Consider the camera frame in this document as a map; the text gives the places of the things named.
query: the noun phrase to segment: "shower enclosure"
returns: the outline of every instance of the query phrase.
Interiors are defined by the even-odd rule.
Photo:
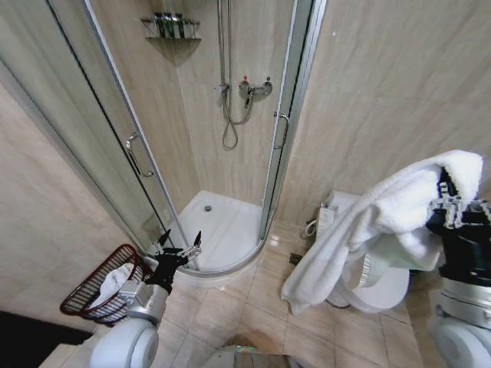
[[[260,254],[325,7],[221,3],[0,3],[2,83],[142,251],[167,229],[178,248],[201,231],[203,253],[181,271],[197,278]],[[160,37],[155,21],[149,38],[161,13],[192,21],[193,36]]]

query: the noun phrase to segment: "shower door handle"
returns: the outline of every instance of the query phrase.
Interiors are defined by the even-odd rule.
[[[148,171],[145,173],[143,172],[143,170],[140,168],[140,164],[137,161],[137,157],[133,152],[133,148],[131,148],[131,145],[136,138],[138,138],[138,134],[136,133],[133,133],[128,137],[126,141],[126,152],[130,157],[131,166],[135,169],[138,175],[142,176],[143,178],[150,178],[154,175],[153,171]]]
[[[280,146],[274,145],[275,150],[279,150],[279,149],[283,148],[283,146],[285,145],[285,142],[286,142],[286,133],[288,132],[288,127],[290,126],[290,119],[286,115],[284,115],[283,113],[280,113],[279,114],[279,119],[285,119],[286,125],[285,125],[285,132],[283,132],[283,141],[282,141],[282,144]]]

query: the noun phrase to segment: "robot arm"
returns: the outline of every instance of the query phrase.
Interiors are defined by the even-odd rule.
[[[442,237],[443,289],[430,292],[428,330],[448,366],[491,366],[491,215],[486,201],[464,205],[443,171],[427,223]]]
[[[167,232],[159,240],[163,245]],[[161,248],[155,255],[159,264],[146,281],[128,281],[118,296],[127,302],[128,319],[118,323],[97,343],[91,355],[91,368],[148,368],[157,353],[157,329],[172,292],[173,277],[179,266],[201,253],[201,232],[193,247]]]

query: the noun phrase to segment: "floor tile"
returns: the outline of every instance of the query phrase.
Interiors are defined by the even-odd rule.
[[[422,368],[420,351],[411,325],[381,316],[390,367]]]
[[[286,322],[269,313],[246,305],[234,344],[255,347],[263,353],[282,352]]]
[[[152,368],[169,368],[186,337],[186,331],[165,318],[159,326],[159,346]]]
[[[281,274],[258,267],[247,303],[286,320],[288,303],[280,298],[285,279]]]
[[[69,345],[67,343],[60,343],[48,357],[41,363],[39,368],[60,368],[70,358],[70,356],[77,349],[75,345]]]
[[[188,331],[207,290],[174,281],[172,293],[166,300],[165,318]]]
[[[277,248],[284,255],[290,256],[291,252],[305,254],[311,247],[313,238],[303,239],[300,234],[303,229],[299,226],[275,220],[269,231],[266,245]]]
[[[283,353],[300,357],[318,368],[334,368],[334,344],[291,324],[286,330]]]
[[[334,307],[323,302],[313,305],[300,314],[288,314],[288,323],[334,343]]]
[[[79,345],[79,347],[87,348],[90,351],[92,351],[96,347],[96,345],[99,343],[102,336],[104,336],[106,334],[106,332],[108,332],[110,329],[109,327],[106,327],[106,326],[103,326],[103,328],[104,329],[100,329],[100,330],[97,329],[96,332],[91,337],[86,339],[81,345]]]
[[[252,280],[254,280],[255,270],[257,267],[253,267],[244,275],[241,275],[241,278],[236,282],[232,282],[231,284],[227,284],[224,286],[217,287],[218,290],[227,293],[228,295],[232,295],[241,301],[247,301],[247,297],[249,296],[249,292],[252,286]]]
[[[384,334],[378,314],[366,314],[353,307],[334,310],[334,341],[337,347],[388,367]]]
[[[245,304],[245,301],[210,289],[189,333],[215,348],[230,345],[236,335]]]
[[[411,319],[409,318],[409,314],[407,312],[406,304],[401,302],[396,307],[386,310],[382,312],[384,316],[392,317],[400,322],[404,322],[405,324],[411,324]]]
[[[295,266],[290,263],[289,255],[285,255],[284,252],[273,247],[266,247],[259,265],[285,276],[286,278],[291,274],[293,268],[295,268]]]
[[[336,368],[380,368],[376,363],[336,347]]]
[[[64,362],[61,368],[87,368],[91,361],[92,350],[80,345]]]
[[[201,341],[191,333],[186,335],[183,345],[177,353],[173,368],[202,368],[216,349]]]
[[[442,288],[442,278],[438,270],[411,273],[409,292],[405,304],[411,319],[414,336],[420,349],[424,366],[446,368],[437,346],[427,332],[427,321],[432,314],[428,292]]]

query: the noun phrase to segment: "glass shower door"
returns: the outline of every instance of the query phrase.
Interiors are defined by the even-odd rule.
[[[275,113],[275,134],[269,160],[268,179],[262,207],[259,239],[264,239],[273,220],[282,186],[282,176],[288,163],[288,150],[295,130],[295,119],[291,119],[292,105],[299,81],[300,66],[304,53],[311,15],[312,0],[296,2],[294,18],[288,38],[288,53],[285,58],[282,89],[278,111]]]
[[[143,178],[116,137],[113,122],[118,115],[104,108],[49,5],[29,0],[0,3],[0,58],[48,121],[46,128],[61,138],[64,153],[75,158],[120,225],[146,250],[170,226],[172,216],[162,215],[169,204],[156,208],[150,201]],[[120,98],[112,87],[98,91],[102,99]]]
[[[107,112],[110,124],[144,192],[165,229],[172,228],[171,241],[177,248],[187,248],[176,210],[160,177],[159,167],[150,153],[139,118],[133,108],[110,49],[90,2],[49,0],[81,68]]]

